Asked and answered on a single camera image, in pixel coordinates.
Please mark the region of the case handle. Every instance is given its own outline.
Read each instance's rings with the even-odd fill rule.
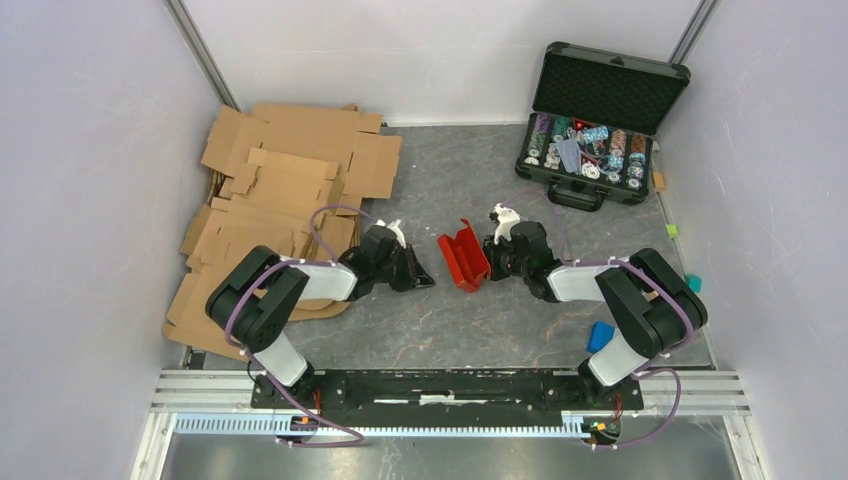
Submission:
[[[602,192],[595,192],[594,196],[595,199],[590,200],[569,195],[568,193],[561,193],[557,190],[557,184],[555,183],[548,186],[548,199],[550,201],[558,205],[576,208],[585,212],[597,212],[604,205],[604,199],[607,197],[606,194]]]

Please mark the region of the black case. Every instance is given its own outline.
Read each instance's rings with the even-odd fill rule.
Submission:
[[[651,135],[689,85],[689,69],[683,65],[655,62],[601,50],[555,42],[545,51],[542,74],[533,100],[533,111],[521,153],[515,163],[520,177],[548,185],[548,198],[554,203],[593,212],[606,198],[628,205],[641,203],[648,196],[651,171]],[[634,135],[645,136],[644,176],[641,187],[627,187],[622,178],[613,184],[606,175],[591,179],[565,171],[562,162],[556,168],[525,163],[536,117],[552,116],[545,134],[545,159],[556,117],[570,117],[593,125],[627,133],[623,172],[627,172]]]

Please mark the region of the open case lid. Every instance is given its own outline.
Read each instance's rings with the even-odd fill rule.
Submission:
[[[654,135],[689,77],[683,65],[554,42],[533,110]]]

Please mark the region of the teal block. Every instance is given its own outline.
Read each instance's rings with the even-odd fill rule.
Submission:
[[[701,277],[692,273],[687,273],[684,278],[686,278],[686,285],[688,285],[693,292],[701,292]]]

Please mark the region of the white poker chip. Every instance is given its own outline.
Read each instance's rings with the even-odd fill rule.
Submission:
[[[582,173],[584,177],[589,177],[592,180],[601,178],[601,171],[595,165],[586,163],[583,165]]]

